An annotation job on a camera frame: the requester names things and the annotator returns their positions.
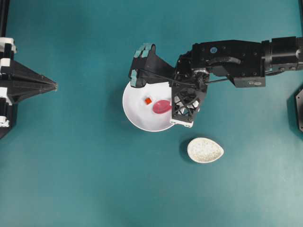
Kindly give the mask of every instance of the white plate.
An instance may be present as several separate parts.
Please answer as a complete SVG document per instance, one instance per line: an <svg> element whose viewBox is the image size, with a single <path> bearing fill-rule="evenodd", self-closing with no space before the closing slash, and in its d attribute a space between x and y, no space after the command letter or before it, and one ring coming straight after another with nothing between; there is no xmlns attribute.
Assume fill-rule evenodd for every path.
<svg viewBox="0 0 303 227"><path fill-rule="evenodd" d="M147 105L145 99L152 103ZM171 88L168 82L146 84L143 88L133 88L127 84L123 93L123 109L128 120L139 129L145 131L163 131L174 124L170 123L171 110L163 114L152 111L152 106L160 100L171 101Z"/></svg>
<svg viewBox="0 0 303 227"><path fill-rule="evenodd" d="M207 138L196 138L187 147L189 157L198 163L210 163L219 159L223 153L223 148L216 142Z"/></svg>

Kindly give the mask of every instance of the orange cube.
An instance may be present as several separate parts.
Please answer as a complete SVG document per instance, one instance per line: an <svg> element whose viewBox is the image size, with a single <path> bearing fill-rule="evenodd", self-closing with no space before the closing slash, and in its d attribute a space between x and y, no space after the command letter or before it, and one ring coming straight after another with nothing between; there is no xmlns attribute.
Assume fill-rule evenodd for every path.
<svg viewBox="0 0 303 227"><path fill-rule="evenodd" d="M150 98L146 98L145 103L148 105L148 104L152 103L152 100Z"/></svg>

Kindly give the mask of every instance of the metal bracket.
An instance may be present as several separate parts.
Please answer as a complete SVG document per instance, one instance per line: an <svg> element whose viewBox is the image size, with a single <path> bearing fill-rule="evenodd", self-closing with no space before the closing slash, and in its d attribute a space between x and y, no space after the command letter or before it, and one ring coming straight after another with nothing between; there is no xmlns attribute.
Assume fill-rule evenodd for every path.
<svg viewBox="0 0 303 227"><path fill-rule="evenodd" d="M297 117L300 131L303 132L303 90L296 95L297 102Z"/></svg>

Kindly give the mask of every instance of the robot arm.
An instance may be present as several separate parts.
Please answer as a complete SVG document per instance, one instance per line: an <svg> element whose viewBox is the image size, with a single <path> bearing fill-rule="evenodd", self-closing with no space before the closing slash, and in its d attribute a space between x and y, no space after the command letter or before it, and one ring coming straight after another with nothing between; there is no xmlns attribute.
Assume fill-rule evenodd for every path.
<svg viewBox="0 0 303 227"><path fill-rule="evenodd" d="M261 43L238 40L194 44L175 67L156 55L153 44L135 52L131 86L169 82L171 122L191 127L209 84L229 80L235 87L264 87L265 76L303 69L303 38L276 38ZM209 81L209 74L224 77Z"/></svg>

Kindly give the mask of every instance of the black cable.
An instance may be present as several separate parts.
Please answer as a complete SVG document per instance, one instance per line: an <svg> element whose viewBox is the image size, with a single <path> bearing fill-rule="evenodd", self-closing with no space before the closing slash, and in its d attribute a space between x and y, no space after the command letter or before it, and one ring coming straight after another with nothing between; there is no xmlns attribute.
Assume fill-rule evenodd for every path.
<svg viewBox="0 0 303 227"><path fill-rule="evenodd" d="M266 76L275 76L275 75L278 75L278 74L280 74L280 73L282 73L282 72L284 72L284 71L270 72L270 73L266 73L265 75L266 75Z"/></svg>
<svg viewBox="0 0 303 227"><path fill-rule="evenodd" d="M139 69L139 70L141 70L141 71L143 71L143 72L147 72L147 73L154 74L154 75L156 75L157 77L160 77L160 78L163 78L163 79L167 79L167 80L173 81L173 82L178 83L178 84L194 85L193 83L180 82L180 81L175 80L175 79L171 79L171 78L168 78L168 77L164 77L164 76L158 75L157 73L150 72L150 71L148 71L148 70L144 70L144 69Z"/></svg>
<svg viewBox="0 0 303 227"><path fill-rule="evenodd" d="M144 69L139 69L139 70L141 70L141 71L143 71L143 72L147 72L147 73L154 74L154 75L156 75L157 77L164 78L164 79L173 81L173 82L178 83L178 84L193 85L193 83L180 82L180 81L178 81L178 80L171 79L171 78L167 78L167 77L158 75L157 73L154 73L154 72L151 72L151 71L148 71L148 70L144 70ZM223 82L223 81L227 81L227 80L228 80L227 78L225 78L225 79L218 79L218 80L213 80L213 81L206 82L206 83L204 83L204 84L205 84L205 85L209 85L209 84L219 83L219 82Z"/></svg>
<svg viewBox="0 0 303 227"><path fill-rule="evenodd" d="M213 80L213 81L206 82L204 84L209 85L209 84L219 83L219 82L223 82L223 81L227 81L227 80L228 80L227 78L225 78L225 79L218 79L218 80Z"/></svg>

